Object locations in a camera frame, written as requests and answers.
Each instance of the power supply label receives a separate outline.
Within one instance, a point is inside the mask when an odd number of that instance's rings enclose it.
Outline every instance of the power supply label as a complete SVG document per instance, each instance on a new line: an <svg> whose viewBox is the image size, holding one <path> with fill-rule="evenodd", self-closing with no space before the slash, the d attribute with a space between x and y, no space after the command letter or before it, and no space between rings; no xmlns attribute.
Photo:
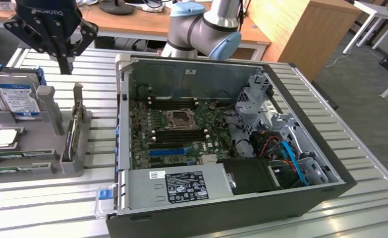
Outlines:
<svg viewBox="0 0 388 238"><path fill-rule="evenodd" d="M166 175L166 186L171 203L208 199L202 171Z"/></svg>
<svg viewBox="0 0 388 238"><path fill-rule="evenodd" d="M32 98L32 89L26 84L0 84L0 93L10 110L19 116L38 116L40 109Z"/></svg>

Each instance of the wooden cabinet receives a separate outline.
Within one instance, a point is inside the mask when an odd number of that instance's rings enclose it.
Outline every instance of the wooden cabinet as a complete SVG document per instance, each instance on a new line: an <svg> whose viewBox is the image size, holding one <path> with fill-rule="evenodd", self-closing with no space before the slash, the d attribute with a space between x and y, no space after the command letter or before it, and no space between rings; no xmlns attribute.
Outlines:
<svg viewBox="0 0 388 238"><path fill-rule="evenodd" d="M314 80L361 12L345 0L251 0L247 14L273 42L262 60L294 63Z"/></svg>

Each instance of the motherboard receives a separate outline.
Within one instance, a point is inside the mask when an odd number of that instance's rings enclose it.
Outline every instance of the motherboard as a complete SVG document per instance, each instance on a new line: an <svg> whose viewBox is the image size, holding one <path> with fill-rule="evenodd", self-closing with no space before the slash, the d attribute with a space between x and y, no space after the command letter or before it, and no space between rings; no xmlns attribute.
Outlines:
<svg viewBox="0 0 388 238"><path fill-rule="evenodd" d="M132 168L216 163L234 155L216 100L131 101Z"/></svg>

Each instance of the aluminum workbench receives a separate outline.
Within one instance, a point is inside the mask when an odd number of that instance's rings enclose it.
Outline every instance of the aluminum workbench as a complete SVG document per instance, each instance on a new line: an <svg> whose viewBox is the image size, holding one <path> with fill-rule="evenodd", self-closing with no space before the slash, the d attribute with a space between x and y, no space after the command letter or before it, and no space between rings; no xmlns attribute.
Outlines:
<svg viewBox="0 0 388 238"><path fill-rule="evenodd" d="M84 174L79 178L0 183L0 237L108 237L104 220L94 215L99 187L114 182L116 79L120 51L87 49L75 61L74 75L59 75L47 54L19 48L8 66L42 66L56 88L63 110L74 105L72 86L83 82L83 101L94 112ZM200 237L383 237L388 238L388 172L299 70L271 63L358 185L302 217ZM281 96L275 100L287 110Z"/></svg>

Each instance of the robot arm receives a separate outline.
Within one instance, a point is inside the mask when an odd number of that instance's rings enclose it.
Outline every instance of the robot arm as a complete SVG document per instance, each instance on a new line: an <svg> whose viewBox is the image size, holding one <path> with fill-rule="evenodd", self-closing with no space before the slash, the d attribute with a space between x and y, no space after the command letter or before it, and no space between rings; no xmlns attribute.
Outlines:
<svg viewBox="0 0 388 238"><path fill-rule="evenodd" d="M71 35L80 26L82 39ZM82 18L75 0L16 0L16 15L6 29L39 53L59 62L62 74L72 73L72 62L98 34L98 26Z"/></svg>
<svg viewBox="0 0 388 238"><path fill-rule="evenodd" d="M212 8L206 13L199 3L176 3L170 15L168 41L162 56L196 58L200 51L214 60L228 59L240 44L240 9L240 0L214 0Z"/></svg>

